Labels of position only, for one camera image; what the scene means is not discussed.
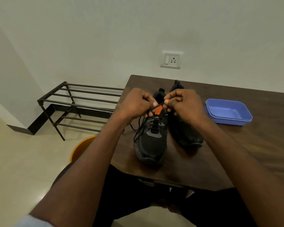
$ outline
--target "rack leg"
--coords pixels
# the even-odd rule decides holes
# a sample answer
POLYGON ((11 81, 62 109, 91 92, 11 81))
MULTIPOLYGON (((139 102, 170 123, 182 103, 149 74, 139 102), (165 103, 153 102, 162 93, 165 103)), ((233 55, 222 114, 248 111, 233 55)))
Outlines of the rack leg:
POLYGON ((40 105, 40 107, 42 108, 42 110, 44 111, 46 117, 48 118, 48 120, 51 122, 51 124, 53 125, 53 127, 57 130, 57 132, 59 133, 59 135, 61 136, 61 138, 63 139, 63 141, 65 141, 63 135, 61 134, 61 132, 59 131, 59 129, 57 128, 57 126, 54 125, 53 120, 51 119, 51 117, 46 113, 46 110, 43 106, 40 105))
MULTIPOLYGON (((74 101, 73 97, 71 97, 71 100, 72 100, 72 103, 75 104, 75 101, 74 101)), ((77 111, 77 114, 79 115, 79 117, 81 118, 81 115, 80 115, 80 113, 79 113, 78 108, 76 108, 76 111, 77 111)))

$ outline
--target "light blue sleeve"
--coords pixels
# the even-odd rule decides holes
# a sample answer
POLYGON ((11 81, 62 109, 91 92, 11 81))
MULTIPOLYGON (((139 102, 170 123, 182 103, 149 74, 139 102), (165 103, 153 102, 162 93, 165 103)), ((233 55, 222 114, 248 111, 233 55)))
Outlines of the light blue sleeve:
POLYGON ((46 221, 39 220, 31 215, 25 215, 14 227, 53 227, 46 221))

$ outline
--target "brown tabletop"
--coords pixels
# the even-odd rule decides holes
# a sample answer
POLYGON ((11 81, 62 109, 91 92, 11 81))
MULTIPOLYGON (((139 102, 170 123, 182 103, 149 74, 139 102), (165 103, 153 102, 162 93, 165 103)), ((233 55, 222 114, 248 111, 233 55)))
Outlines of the brown tabletop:
MULTIPOLYGON (((152 94, 163 88, 168 93, 173 84, 174 80, 131 75, 118 104, 123 102, 134 87, 152 94)), ((252 122, 245 126, 219 124, 219 127, 284 179, 284 93, 187 81, 181 81, 181 84, 187 89, 196 90, 204 105, 209 98, 244 103, 253 116, 252 122)), ((138 128, 138 119, 132 125, 138 128)), ((119 170, 163 183, 194 188, 221 190, 233 187, 206 143, 196 152, 187 152, 168 134, 165 160, 161 167, 154 168, 143 164, 136 157, 133 145, 135 133, 127 126, 117 144, 111 163, 119 170)))

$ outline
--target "shoe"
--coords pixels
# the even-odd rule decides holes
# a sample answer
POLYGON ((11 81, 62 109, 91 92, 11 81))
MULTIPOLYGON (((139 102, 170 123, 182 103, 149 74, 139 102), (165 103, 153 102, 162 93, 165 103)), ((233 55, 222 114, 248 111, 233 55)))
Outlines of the shoe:
MULTIPOLYGON (((170 92, 176 89, 184 89, 178 80, 175 80, 170 92)), ((172 137, 181 147, 197 149, 203 145, 202 136, 179 116, 175 116, 174 111, 168 113, 168 127, 172 137)))
MULTIPOLYGON (((160 104, 164 102, 165 90, 160 88, 153 97, 160 104)), ((159 106, 153 117, 143 119, 135 137, 138 159, 150 165, 160 165, 167 150, 167 111, 159 106)))

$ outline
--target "baseboard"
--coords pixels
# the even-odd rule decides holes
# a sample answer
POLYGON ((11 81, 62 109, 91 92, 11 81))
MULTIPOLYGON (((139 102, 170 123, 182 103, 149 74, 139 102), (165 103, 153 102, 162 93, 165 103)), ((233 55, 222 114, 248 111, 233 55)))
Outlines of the baseboard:
MULTIPOLYGON (((46 113, 51 116, 55 111, 66 111, 69 109, 70 106, 65 106, 61 104, 54 104, 52 103, 50 106, 47 107, 46 113)), ((109 119, 111 116, 111 113, 105 112, 105 111, 97 111, 97 110, 92 110, 92 109, 85 109, 85 108, 77 108, 79 113, 82 115, 87 115, 87 116, 94 116, 94 117, 99 117, 99 118, 106 118, 109 119)), ((77 114, 77 111, 75 108, 72 108, 70 113, 77 114)), ((12 130, 24 133, 24 134, 29 134, 29 135, 34 135, 37 133, 37 131, 45 124, 45 122, 48 120, 46 114, 42 112, 41 115, 38 116, 38 118, 35 119, 34 122, 28 127, 28 128, 23 128, 23 127, 18 127, 18 126, 12 126, 8 125, 12 130)))

